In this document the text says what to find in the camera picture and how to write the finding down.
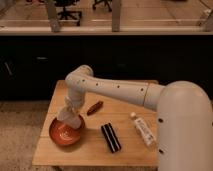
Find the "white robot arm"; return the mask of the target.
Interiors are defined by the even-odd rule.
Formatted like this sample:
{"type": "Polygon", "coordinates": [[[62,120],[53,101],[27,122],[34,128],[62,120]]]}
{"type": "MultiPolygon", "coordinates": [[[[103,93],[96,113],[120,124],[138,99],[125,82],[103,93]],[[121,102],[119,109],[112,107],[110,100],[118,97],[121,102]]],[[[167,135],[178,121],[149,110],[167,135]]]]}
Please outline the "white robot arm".
{"type": "Polygon", "coordinates": [[[65,82],[75,108],[93,92],[155,111],[158,171],[213,171],[213,106],[197,84],[100,79],[88,65],[70,72],[65,82]]]}

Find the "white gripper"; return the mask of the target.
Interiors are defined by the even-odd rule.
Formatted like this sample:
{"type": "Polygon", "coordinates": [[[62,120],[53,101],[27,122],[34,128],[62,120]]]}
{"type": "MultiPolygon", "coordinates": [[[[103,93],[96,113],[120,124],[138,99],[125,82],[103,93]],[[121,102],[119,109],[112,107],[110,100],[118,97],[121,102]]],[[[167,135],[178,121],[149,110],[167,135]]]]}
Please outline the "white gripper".
{"type": "Polygon", "coordinates": [[[85,103],[85,98],[80,96],[78,98],[71,98],[69,96],[65,97],[65,105],[74,111],[80,110],[85,103]]]}

